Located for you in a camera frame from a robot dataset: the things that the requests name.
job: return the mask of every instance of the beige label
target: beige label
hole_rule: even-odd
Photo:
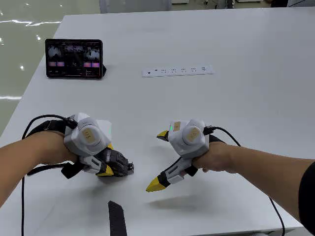
[[[174,123],[174,132],[180,130],[180,128],[181,128],[181,122],[180,121],[175,122]]]
[[[189,134],[187,135],[187,139],[190,141],[190,142],[193,142],[195,138],[197,138],[199,135],[199,130],[197,128],[193,128]]]
[[[82,131],[82,133],[83,133],[83,136],[84,136],[85,140],[88,143],[93,143],[95,141],[95,137],[94,137],[92,131],[89,128],[87,128],[84,131]]]

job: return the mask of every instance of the white power strip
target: white power strip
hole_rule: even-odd
[[[214,74],[214,70],[211,65],[158,67],[142,71],[142,77],[206,74]]]

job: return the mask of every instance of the camera view display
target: camera view display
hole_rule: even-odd
[[[101,76],[101,47],[97,42],[49,42],[47,66],[51,76]]]

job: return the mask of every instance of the black sleeve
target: black sleeve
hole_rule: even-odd
[[[315,162],[305,171],[299,189],[299,215],[304,227],[315,235]]]

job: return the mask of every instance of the hand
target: hand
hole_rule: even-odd
[[[192,164],[196,168],[202,168],[203,172],[227,171],[236,173],[231,158],[234,146],[227,145],[223,142],[212,142],[209,151],[204,155],[193,160]]]
[[[56,131],[42,131],[25,139],[29,145],[37,149],[38,164],[54,165],[64,161],[76,162],[77,156],[71,153],[63,143],[63,134]]]

